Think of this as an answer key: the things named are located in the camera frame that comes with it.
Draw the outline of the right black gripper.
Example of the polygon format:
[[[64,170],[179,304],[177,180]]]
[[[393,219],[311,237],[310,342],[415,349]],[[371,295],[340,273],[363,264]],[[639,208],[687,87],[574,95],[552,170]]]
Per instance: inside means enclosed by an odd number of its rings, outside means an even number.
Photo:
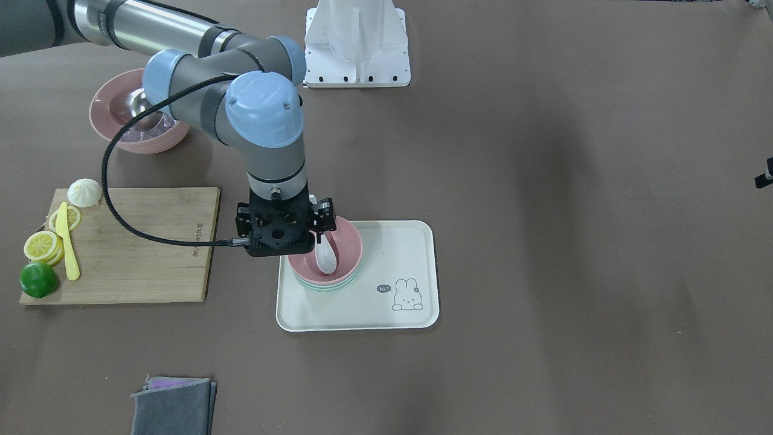
[[[309,195],[309,214],[307,215],[307,245],[319,244],[323,235],[336,231],[336,209],[332,198],[318,200]]]

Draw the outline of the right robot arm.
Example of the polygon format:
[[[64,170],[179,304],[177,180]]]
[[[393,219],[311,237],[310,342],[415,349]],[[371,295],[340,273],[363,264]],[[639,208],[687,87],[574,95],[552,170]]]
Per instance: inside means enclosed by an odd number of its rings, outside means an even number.
[[[239,237],[203,246],[242,246],[251,256],[309,253],[336,230],[332,200],[314,204],[307,189],[302,99],[306,58],[293,39],[259,39],[205,16],[155,1],[3,1],[2,56],[92,42],[149,55],[143,88],[150,107],[114,135],[101,183],[114,207],[107,165],[119,138],[165,112],[239,152],[249,202],[237,207]]]

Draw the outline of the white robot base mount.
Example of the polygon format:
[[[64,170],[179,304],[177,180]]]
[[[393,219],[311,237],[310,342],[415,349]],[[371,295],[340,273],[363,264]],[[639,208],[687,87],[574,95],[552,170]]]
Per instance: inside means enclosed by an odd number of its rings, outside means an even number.
[[[320,1],[306,11],[308,88],[411,83],[406,14],[392,1]]]

